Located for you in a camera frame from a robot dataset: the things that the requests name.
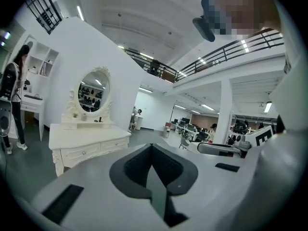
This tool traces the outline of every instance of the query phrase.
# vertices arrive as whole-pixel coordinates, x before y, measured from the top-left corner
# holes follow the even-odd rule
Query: long black hair
[[[21,49],[19,50],[18,54],[15,56],[13,62],[16,63],[18,66],[19,66],[19,75],[18,75],[18,81],[21,81],[21,76],[22,76],[22,71],[23,71],[23,59],[22,57],[24,55],[28,55],[30,51],[30,48],[29,46],[27,46],[26,44],[23,45],[21,47]]]

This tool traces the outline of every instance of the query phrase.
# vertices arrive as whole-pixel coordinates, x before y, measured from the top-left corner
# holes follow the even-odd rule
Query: black pants
[[[18,137],[21,144],[25,143],[24,130],[23,125],[21,124],[21,116],[20,116],[20,102],[12,102],[12,114],[15,120]],[[10,147],[9,137],[3,137],[4,143],[6,147]]]

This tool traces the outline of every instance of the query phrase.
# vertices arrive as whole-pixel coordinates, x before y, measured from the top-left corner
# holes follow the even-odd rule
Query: drawer
[[[33,105],[28,105],[28,104],[21,104],[21,109],[27,109],[27,110],[33,110],[33,111],[37,111],[38,107],[37,106],[33,106]]]
[[[113,141],[104,141],[101,144],[101,151],[105,151],[113,147],[123,147],[123,145],[128,144],[128,141],[128,137]]]
[[[74,167],[87,159],[99,156],[101,144],[92,144],[72,149],[61,149],[61,156],[65,167]]]

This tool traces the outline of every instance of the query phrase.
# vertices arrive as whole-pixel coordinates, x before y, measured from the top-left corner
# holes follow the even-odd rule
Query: person
[[[263,28],[281,33],[286,49],[284,72],[287,76],[269,98],[280,115],[283,128],[308,128],[305,122],[308,120],[308,82],[303,78],[308,76],[307,49],[295,23],[281,3],[278,0],[202,0],[201,4],[204,10],[201,34],[209,41],[215,39],[214,34],[236,35],[239,39]]]
[[[208,143],[213,143],[214,137],[215,137],[216,128],[217,128],[217,124],[213,123],[212,126],[211,126],[212,131],[210,132],[210,134],[209,134],[209,136],[207,138],[207,142]]]
[[[140,115],[141,112],[142,112],[141,109],[138,109],[138,110],[137,110],[137,109],[136,109],[136,106],[134,106],[133,112],[132,112],[132,116],[131,116],[131,119],[130,119],[130,124],[135,123],[135,117],[136,117],[136,115],[137,115],[137,114]]]
[[[24,64],[26,61],[26,58],[28,56],[28,53],[30,51],[29,46],[23,45],[21,49],[19,50],[18,54],[14,58],[12,63],[9,63],[6,66],[6,69],[8,68],[15,68],[15,73],[16,73],[16,89],[12,91],[12,97],[11,97],[11,103],[12,103],[12,115],[15,120],[16,128],[17,128],[17,133],[19,137],[19,141],[17,142],[17,147],[26,150],[27,146],[25,143],[25,136],[24,136],[24,131],[23,131],[23,126],[21,123],[21,112],[20,112],[20,101],[21,101],[21,89],[23,86],[23,76],[24,72],[26,70],[24,69]],[[3,137],[3,141],[6,147],[7,154],[12,154],[12,149],[13,145],[9,141],[9,137],[5,136]]]

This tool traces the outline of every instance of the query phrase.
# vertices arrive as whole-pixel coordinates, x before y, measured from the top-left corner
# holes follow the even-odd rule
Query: white pillar
[[[224,144],[232,121],[232,86],[229,79],[221,81],[218,124],[213,143]]]

